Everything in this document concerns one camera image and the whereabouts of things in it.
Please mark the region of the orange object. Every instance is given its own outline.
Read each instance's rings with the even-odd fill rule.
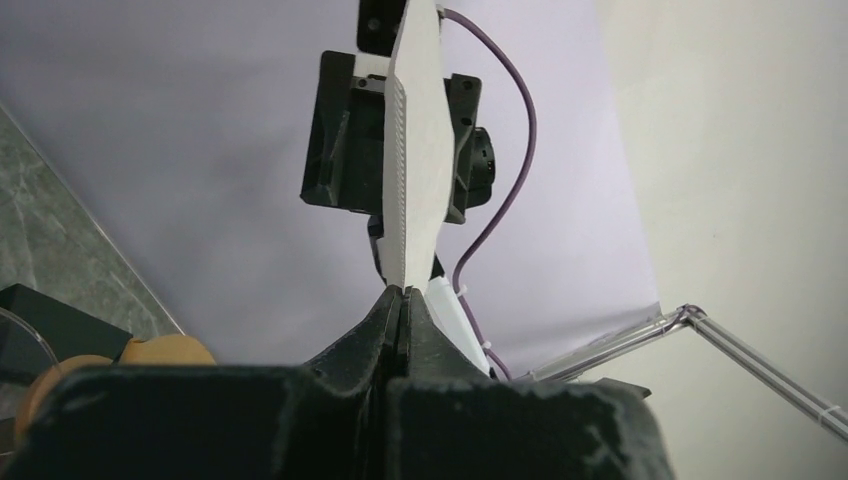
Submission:
[[[215,365],[215,359],[196,338],[185,335],[164,335],[146,342],[133,338],[127,343],[118,363],[125,365]]]
[[[20,444],[26,429],[32,423],[32,419],[35,418],[35,414],[38,413],[38,409],[44,402],[44,398],[50,390],[53,390],[53,387],[59,383],[59,380],[68,373],[81,367],[111,364],[112,360],[106,357],[98,355],[78,355],[60,362],[59,365],[50,367],[47,371],[39,375],[38,378],[32,382],[32,385],[29,386],[27,394],[18,406],[18,413],[15,416],[15,444]]]

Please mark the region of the white wall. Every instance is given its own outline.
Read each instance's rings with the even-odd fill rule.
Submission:
[[[596,3],[666,310],[848,405],[848,2]],[[682,479],[848,478],[848,448],[694,332],[602,375],[653,389]]]

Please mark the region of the metal tube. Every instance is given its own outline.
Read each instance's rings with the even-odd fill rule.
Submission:
[[[848,442],[848,416],[834,405],[780,372],[762,355],[708,317],[690,317],[688,324],[725,355],[766,384],[819,426]]]
[[[626,330],[596,345],[560,357],[542,367],[531,370],[524,378],[540,380],[573,380],[591,368],[604,364],[642,345],[662,338],[686,326],[680,311],[657,321]]]

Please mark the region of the gray marble floor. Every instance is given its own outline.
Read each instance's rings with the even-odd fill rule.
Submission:
[[[0,110],[0,289],[21,283],[149,339],[178,330]],[[21,389],[0,385],[0,418]]]

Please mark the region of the white board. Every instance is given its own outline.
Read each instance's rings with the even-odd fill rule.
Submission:
[[[224,362],[299,362],[382,290],[366,218],[298,198],[324,50],[354,52],[357,2],[7,2],[0,101],[185,330]],[[536,100],[537,160],[466,269],[520,373],[657,310],[593,2],[455,1]],[[447,226],[449,268],[503,199],[526,141],[517,90],[444,25],[446,73],[483,79],[490,204]]]

